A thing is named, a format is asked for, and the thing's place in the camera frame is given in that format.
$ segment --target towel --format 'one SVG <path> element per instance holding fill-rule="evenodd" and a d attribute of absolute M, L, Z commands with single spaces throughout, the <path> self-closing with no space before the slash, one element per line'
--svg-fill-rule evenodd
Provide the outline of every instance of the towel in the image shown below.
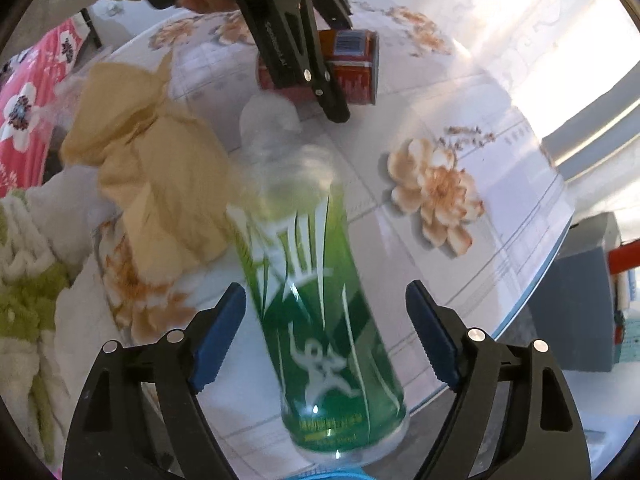
<path fill-rule="evenodd" d="M 51 348 L 55 301 L 68 277 L 20 192 L 0 200 L 0 282 L 0 395 L 34 452 L 56 466 L 70 399 Z M 54 409 L 66 413 L 62 423 Z"/>
<path fill-rule="evenodd" d="M 97 174 L 95 168 L 71 166 L 25 193 L 34 224 L 72 277 L 91 253 L 93 229 L 116 212 L 113 203 L 98 192 Z"/>
<path fill-rule="evenodd" d="M 63 290 L 56 301 L 54 350 L 72 406 L 80 398 L 100 348 L 112 339 L 122 341 L 122 336 L 111 317 L 98 263 L 91 255 L 71 288 Z"/>

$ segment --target green and white towel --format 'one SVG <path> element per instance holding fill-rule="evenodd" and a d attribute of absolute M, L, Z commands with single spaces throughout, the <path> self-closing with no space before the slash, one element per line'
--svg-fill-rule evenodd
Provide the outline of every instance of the green and white towel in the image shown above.
<path fill-rule="evenodd" d="M 72 413 L 54 358 L 56 299 L 69 286 L 24 193 L 0 200 L 0 396 L 36 454 L 62 460 Z"/>

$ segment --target gray box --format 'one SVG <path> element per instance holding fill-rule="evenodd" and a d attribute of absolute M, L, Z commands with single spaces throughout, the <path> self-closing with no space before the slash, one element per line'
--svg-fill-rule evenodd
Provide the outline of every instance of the gray box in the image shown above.
<path fill-rule="evenodd" d="M 573 225 L 529 300 L 539 338 L 564 370 L 610 372 L 616 291 L 607 253 L 620 245 L 613 213 Z"/>

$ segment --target screw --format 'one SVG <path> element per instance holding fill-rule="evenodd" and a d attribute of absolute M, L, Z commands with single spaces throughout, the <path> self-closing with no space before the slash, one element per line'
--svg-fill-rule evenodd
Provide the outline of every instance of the screw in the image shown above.
<path fill-rule="evenodd" d="M 484 338 L 486 337 L 484 335 L 484 332 L 479 328 L 472 328 L 466 334 L 469 336 L 469 339 L 471 339 L 471 341 L 476 341 L 478 343 L 484 341 Z"/>
<path fill-rule="evenodd" d="M 102 351 L 105 354 L 113 354 L 118 349 L 117 341 L 107 341 L 104 345 L 102 345 Z"/>
<path fill-rule="evenodd" d="M 545 341 L 542 341 L 542 339 L 536 339 L 533 342 L 533 348 L 535 348 L 538 352 L 547 352 L 549 350 L 549 345 L 546 344 Z"/>
<path fill-rule="evenodd" d="M 182 330 L 171 330 L 171 332 L 166 335 L 166 340 L 169 343 L 179 343 L 183 339 L 184 332 Z"/>

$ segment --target barcode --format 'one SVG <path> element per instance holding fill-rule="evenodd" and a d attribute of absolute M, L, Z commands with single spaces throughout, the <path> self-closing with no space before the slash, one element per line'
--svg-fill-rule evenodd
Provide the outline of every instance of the barcode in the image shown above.
<path fill-rule="evenodd" d="M 364 56 L 366 38 L 364 30 L 341 30 L 335 35 L 334 56 Z"/>

